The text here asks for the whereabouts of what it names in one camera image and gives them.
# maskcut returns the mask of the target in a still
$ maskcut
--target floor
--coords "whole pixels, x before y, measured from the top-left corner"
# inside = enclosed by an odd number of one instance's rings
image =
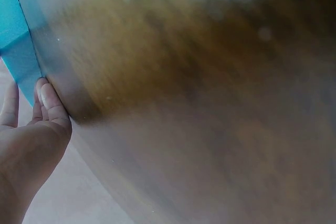
[[[12,80],[0,61],[0,104]],[[29,122],[31,107],[20,96],[19,126]],[[74,132],[64,158],[34,198],[24,224],[133,224],[113,200],[72,145]]]

